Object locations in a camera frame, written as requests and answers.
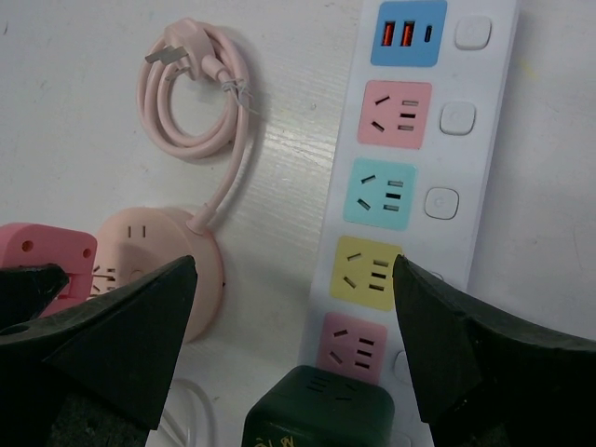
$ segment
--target metal prong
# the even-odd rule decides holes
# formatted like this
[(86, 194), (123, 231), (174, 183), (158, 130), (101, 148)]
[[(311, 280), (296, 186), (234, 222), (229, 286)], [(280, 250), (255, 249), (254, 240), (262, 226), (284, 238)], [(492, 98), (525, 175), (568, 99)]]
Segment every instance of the metal prong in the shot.
[(172, 73), (171, 75), (169, 75), (168, 77), (166, 77), (166, 80), (167, 81), (173, 81), (178, 76), (183, 75), (184, 73), (189, 72), (189, 71), (190, 71), (190, 67), (181, 68), (180, 70), (176, 70), (174, 73)]
[(171, 47), (167, 46), (155, 53), (151, 53), (149, 56), (145, 56), (147, 63), (154, 63), (161, 61), (164, 65), (170, 65), (173, 62), (179, 61), (184, 56), (188, 56), (188, 53), (184, 47)]

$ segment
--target green box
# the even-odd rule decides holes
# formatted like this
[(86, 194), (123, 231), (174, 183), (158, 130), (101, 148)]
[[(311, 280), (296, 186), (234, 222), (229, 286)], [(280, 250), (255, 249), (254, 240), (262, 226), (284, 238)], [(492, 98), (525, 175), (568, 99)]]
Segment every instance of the green box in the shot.
[(242, 447), (386, 447), (394, 412), (380, 386), (299, 366), (252, 407)]

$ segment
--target white power strip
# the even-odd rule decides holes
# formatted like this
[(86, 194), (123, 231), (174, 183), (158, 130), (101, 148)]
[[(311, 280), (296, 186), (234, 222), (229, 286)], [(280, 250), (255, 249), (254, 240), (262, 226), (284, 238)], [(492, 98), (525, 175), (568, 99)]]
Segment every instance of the white power strip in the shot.
[(385, 388), (394, 446), (433, 443), (393, 261), (466, 289), (517, 18), (517, 0), (364, 1), (301, 363)]

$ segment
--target tabletop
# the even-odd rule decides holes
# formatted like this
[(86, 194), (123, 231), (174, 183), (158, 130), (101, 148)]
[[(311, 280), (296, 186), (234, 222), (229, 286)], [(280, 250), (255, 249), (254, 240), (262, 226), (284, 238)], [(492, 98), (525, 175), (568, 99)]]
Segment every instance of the tabletop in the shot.
[[(295, 365), (360, 0), (5, 0), (0, 3), (0, 224), (94, 233), (131, 206), (202, 203), (227, 153), (157, 150), (136, 113), (143, 56), (184, 16), (222, 25), (251, 66), (259, 114), (224, 217), (223, 308), (177, 375), (210, 397), (222, 445)], [(468, 291), (596, 339), (596, 2), (521, 0)], [(224, 104), (182, 79), (194, 132)]]

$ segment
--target blue power outlet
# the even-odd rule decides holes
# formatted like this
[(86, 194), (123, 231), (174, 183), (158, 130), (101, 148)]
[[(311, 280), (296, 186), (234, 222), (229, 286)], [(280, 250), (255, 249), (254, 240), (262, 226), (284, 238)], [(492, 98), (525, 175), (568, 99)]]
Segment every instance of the blue power outlet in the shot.
[(371, 63), (432, 67), (439, 59), (447, 2), (385, 2), (379, 9)]
[(416, 167), (358, 158), (354, 162), (344, 219), (389, 230), (405, 230), (410, 221)]

